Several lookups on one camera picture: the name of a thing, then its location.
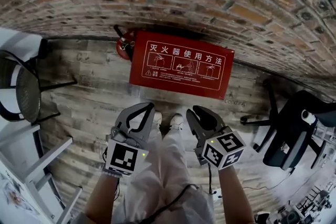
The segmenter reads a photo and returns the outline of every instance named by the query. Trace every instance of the forearm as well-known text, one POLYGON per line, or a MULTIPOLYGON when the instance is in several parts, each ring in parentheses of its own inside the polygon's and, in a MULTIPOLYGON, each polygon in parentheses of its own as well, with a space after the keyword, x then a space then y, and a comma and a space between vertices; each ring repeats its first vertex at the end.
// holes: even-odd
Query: forearm
POLYGON ((102 174, 87 202, 85 215, 97 224, 110 224, 118 179, 102 174))
POLYGON ((219 171, 227 224, 253 223, 253 213, 233 166, 219 171))

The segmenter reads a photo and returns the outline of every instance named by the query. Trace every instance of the white shoe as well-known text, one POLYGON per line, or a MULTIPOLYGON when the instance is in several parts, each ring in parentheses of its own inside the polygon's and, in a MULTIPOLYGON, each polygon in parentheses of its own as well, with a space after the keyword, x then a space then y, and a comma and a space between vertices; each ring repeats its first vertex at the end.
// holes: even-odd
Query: white shoe
POLYGON ((162 122, 162 114, 160 111, 155 111, 152 127, 160 127, 162 122))
POLYGON ((182 130, 183 117, 181 114, 175 114, 170 120, 170 129, 182 130))

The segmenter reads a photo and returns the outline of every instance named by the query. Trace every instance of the black office chair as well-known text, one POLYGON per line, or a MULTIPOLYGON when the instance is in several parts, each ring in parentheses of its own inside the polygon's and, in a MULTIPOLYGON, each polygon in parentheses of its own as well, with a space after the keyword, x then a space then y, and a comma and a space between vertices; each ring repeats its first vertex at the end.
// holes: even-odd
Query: black office chair
POLYGON ((278 113, 271 84, 269 81, 264 81, 264 86, 268 90, 271 103, 269 120, 247 122, 245 116, 240 119, 243 125, 270 126, 263 142, 260 145, 255 144, 254 150, 260 152, 276 131, 264 155, 263 163, 268 166, 281 167, 283 170, 295 167, 309 145, 317 155, 311 166, 313 169, 322 156, 326 142, 323 141, 322 145, 318 146, 311 136, 318 120, 327 127, 336 126, 336 103, 325 103, 307 91, 299 91, 290 97, 278 113), (309 113, 316 117, 311 124, 303 120, 308 117, 309 113), (289 147, 288 153, 282 150, 285 144, 289 147))
POLYGON ((0 116, 10 122, 27 120, 35 124, 59 116, 60 113, 40 118, 41 93, 43 91, 77 84, 77 81, 41 87, 37 72, 27 62, 23 62, 13 53, 0 50, 0 89, 15 89, 16 100, 20 113, 13 113, 5 108, 0 101, 0 116), (12 85, 13 73, 17 66, 20 69, 15 85, 12 85))

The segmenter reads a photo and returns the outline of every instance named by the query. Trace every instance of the white clothing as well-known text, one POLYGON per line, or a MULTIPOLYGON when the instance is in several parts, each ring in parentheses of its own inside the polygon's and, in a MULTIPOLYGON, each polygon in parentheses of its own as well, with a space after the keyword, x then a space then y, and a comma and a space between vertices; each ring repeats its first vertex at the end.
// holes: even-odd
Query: white clothing
MULTIPOLYGON (((113 224, 139 223, 172 202, 191 183, 179 130, 171 129, 164 139, 159 130, 152 130, 148 144, 144 165, 132 174, 123 201, 113 211, 113 224)), ((212 197, 191 187, 153 223, 214 223, 212 197)))

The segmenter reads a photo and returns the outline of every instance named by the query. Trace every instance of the red fire extinguisher box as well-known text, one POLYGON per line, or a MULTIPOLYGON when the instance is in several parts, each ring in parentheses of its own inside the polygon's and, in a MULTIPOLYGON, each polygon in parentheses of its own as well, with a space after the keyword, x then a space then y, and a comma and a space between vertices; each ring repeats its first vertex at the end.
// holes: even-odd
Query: red fire extinguisher box
POLYGON ((138 31, 130 83, 224 99, 234 53, 197 40, 138 31))

